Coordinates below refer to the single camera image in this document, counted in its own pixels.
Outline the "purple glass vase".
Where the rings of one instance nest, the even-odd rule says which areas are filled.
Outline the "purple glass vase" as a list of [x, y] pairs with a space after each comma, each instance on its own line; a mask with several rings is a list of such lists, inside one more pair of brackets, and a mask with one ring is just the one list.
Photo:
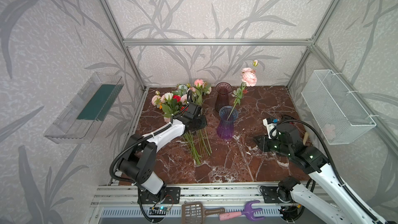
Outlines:
[[234, 135], [234, 123], [238, 118], [237, 109], [233, 106], [224, 106], [219, 111], [220, 122], [217, 135], [223, 140], [229, 140]]

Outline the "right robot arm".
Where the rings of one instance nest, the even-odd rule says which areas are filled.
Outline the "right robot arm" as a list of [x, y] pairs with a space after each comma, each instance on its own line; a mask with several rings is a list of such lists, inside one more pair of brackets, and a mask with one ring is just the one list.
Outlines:
[[321, 199], [312, 188], [292, 176], [281, 180], [276, 189], [262, 186], [260, 192], [264, 200], [295, 202], [327, 224], [387, 224], [388, 220], [371, 209], [341, 178], [328, 151], [321, 152], [303, 144], [296, 122], [298, 120], [286, 115], [281, 120], [263, 119], [267, 134], [254, 137], [254, 142], [263, 152], [288, 158], [319, 185], [334, 204]]

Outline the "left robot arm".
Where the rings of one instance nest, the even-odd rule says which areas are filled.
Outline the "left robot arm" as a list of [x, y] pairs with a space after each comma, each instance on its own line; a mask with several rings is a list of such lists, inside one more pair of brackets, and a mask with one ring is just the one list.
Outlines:
[[157, 153], [175, 138], [207, 126], [202, 107], [190, 102], [161, 128], [145, 135], [130, 136], [125, 149], [110, 164], [112, 179], [136, 185], [150, 195], [162, 199], [166, 183], [154, 172]]

